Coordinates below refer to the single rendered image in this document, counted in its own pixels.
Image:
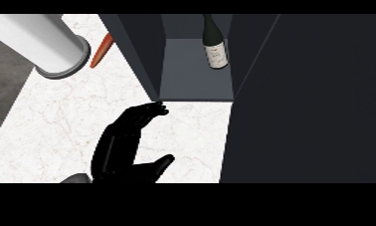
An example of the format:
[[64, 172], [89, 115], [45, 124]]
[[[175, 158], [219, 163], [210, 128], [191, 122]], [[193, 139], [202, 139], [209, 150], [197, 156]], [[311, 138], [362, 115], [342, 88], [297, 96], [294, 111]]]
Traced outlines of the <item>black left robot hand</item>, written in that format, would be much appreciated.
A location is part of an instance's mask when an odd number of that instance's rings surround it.
[[154, 162], [134, 164], [141, 130], [169, 111], [162, 102], [129, 107], [107, 125], [95, 146], [91, 175], [95, 184], [156, 183], [175, 157], [162, 156]]

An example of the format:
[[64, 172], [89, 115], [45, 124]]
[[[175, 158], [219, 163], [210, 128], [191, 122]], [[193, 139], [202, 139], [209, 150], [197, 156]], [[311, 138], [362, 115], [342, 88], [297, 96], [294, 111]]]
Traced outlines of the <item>dark grey cabinet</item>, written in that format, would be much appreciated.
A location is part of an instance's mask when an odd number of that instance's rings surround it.
[[207, 66], [200, 14], [103, 14], [103, 24], [151, 101], [230, 102], [278, 16], [215, 14], [227, 66]]

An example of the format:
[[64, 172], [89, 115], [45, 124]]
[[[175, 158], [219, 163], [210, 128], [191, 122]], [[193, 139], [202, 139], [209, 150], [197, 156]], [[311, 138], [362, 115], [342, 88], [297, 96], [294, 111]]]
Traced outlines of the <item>dark green wine bottle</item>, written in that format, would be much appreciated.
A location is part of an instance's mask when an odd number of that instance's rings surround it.
[[212, 69], [221, 69], [227, 66], [227, 54], [224, 39], [210, 15], [203, 14], [202, 44], [207, 59], [207, 65]]

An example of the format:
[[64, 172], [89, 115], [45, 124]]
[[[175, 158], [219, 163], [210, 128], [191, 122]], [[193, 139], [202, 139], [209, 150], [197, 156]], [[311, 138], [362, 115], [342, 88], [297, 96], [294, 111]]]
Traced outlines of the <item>dark grey cabinet door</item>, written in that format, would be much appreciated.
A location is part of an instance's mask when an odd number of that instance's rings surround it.
[[376, 15], [277, 18], [231, 104], [219, 181], [376, 182]]

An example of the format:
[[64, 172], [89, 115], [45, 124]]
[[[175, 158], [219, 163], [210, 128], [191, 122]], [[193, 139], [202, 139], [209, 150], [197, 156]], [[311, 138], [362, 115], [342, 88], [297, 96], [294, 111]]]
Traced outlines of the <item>orange carrot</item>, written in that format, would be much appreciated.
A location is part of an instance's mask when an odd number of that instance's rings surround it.
[[91, 69], [94, 69], [97, 67], [100, 61], [103, 60], [103, 58], [107, 54], [107, 51], [112, 48], [113, 43], [115, 43], [115, 39], [113, 39], [112, 35], [106, 34], [103, 42], [101, 42], [97, 52], [94, 54], [94, 58], [92, 58], [91, 65], [89, 65]]

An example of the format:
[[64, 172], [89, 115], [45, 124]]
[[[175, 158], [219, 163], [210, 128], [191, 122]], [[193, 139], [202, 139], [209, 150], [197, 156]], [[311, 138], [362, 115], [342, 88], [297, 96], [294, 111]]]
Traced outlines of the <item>white cylindrical appliance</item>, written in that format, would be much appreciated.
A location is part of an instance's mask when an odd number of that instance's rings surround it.
[[0, 14], [0, 41], [50, 80], [72, 76], [89, 59], [89, 44], [57, 14]]

